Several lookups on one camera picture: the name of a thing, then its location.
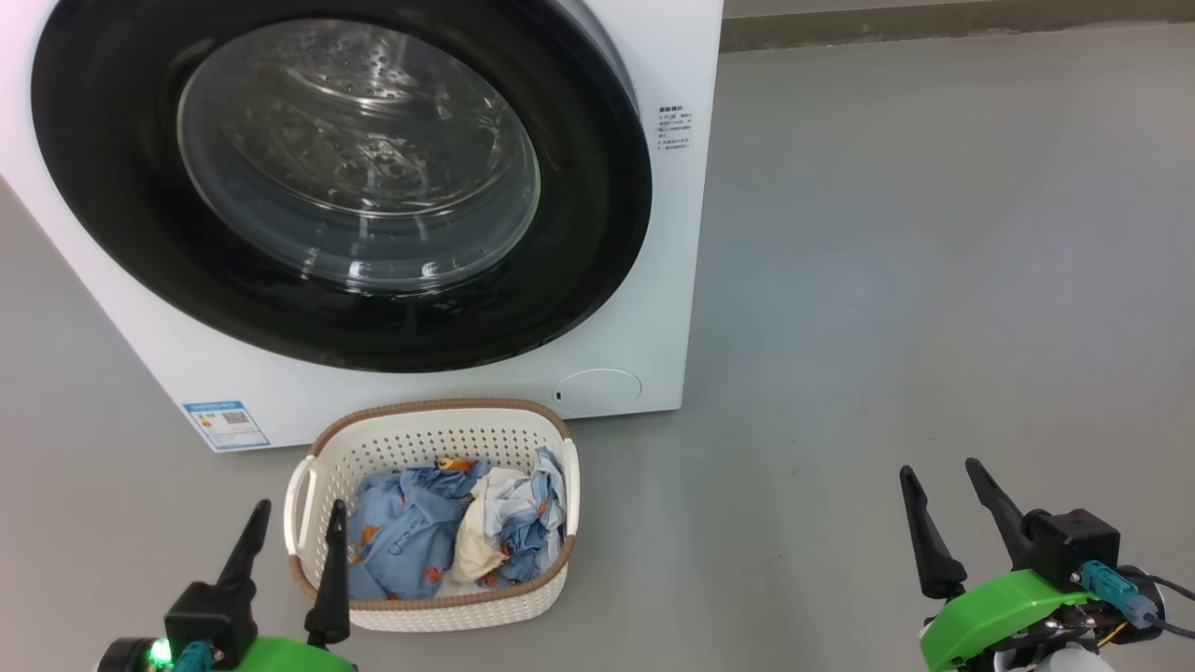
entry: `yellow wire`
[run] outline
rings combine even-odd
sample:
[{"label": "yellow wire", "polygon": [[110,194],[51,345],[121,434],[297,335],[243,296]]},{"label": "yellow wire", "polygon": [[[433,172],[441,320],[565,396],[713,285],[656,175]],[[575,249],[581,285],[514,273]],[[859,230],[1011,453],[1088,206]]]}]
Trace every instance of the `yellow wire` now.
[{"label": "yellow wire", "polygon": [[1107,644],[1108,642],[1113,641],[1113,639],[1116,635],[1120,635],[1120,631],[1123,630],[1126,625],[1128,625],[1127,622],[1126,623],[1121,623],[1120,625],[1117,625],[1115,630],[1113,630],[1111,633],[1108,633],[1107,637],[1099,640],[1099,643],[1096,644],[1096,647],[1097,648],[1104,648],[1104,644]]}]

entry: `door glass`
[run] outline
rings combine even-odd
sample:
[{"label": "door glass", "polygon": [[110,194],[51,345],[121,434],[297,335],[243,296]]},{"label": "door glass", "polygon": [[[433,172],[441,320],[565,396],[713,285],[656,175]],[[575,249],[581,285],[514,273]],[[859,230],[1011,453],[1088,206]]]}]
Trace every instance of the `door glass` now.
[{"label": "door glass", "polygon": [[467,280],[519,243],[539,201],[531,138],[494,86],[364,23],[286,22],[221,47],[183,92],[178,140],[238,236],[362,293]]}]

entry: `blue cloth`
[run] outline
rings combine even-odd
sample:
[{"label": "blue cloth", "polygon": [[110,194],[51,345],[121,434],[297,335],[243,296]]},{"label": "blue cloth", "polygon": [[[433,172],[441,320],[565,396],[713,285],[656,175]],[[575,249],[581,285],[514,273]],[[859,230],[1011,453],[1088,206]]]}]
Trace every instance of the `blue cloth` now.
[{"label": "blue cloth", "polygon": [[349,540],[357,548],[349,566],[349,598],[435,597],[452,567],[468,491],[489,471],[488,463],[477,462],[467,470],[419,465],[366,478],[348,521]]},{"label": "blue cloth", "polygon": [[539,465],[531,476],[533,507],[513,511],[502,521],[498,542],[508,560],[480,580],[485,586],[517,586],[546,572],[560,555],[564,540],[564,477],[552,451],[540,447]]}]

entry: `black cable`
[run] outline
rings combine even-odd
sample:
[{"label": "black cable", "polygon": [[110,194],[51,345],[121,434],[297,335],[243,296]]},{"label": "black cable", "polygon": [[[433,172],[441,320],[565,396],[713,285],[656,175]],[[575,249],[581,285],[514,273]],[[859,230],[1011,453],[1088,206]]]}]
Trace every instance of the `black cable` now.
[{"label": "black cable", "polygon": [[1163,579],[1162,576],[1154,576],[1153,574],[1145,574],[1141,572],[1129,572],[1129,570],[1122,570],[1121,574],[1124,576],[1133,576],[1136,579],[1145,579],[1146,581],[1153,581],[1159,586],[1165,586],[1171,591],[1183,595],[1184,598],[1195,601],[1195,591],[1191,591],[1190,588],[1184,588],[1178,584],[1175,584],[1173,581],[1168,581],[1166,579]]},{"label": "black cable", "polygon": [[1150,622],[1151,625],[1157,625],[1163,630],[1178,635],[1179,637],[1187,637],[1188,640],[1195,640],[1195,630],[1188,630],[1187,628],[1179,628],[1178,625],[1172,625],[1165,621],[1158,618],[1157,613],[1146,613],[1145,619]]}]

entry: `washing machine door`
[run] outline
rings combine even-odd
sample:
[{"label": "washing machine door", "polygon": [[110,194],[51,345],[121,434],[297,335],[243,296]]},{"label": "washing machine door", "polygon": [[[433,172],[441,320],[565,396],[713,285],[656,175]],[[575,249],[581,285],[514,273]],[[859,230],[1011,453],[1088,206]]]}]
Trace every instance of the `washing machine door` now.
[{"label": "washing machine door", "polygon": [[643,128],[577,6],[63,0],[37,139],[99,245],[196,319],[331,366],[478,366],[583,322],[646,232]]}]

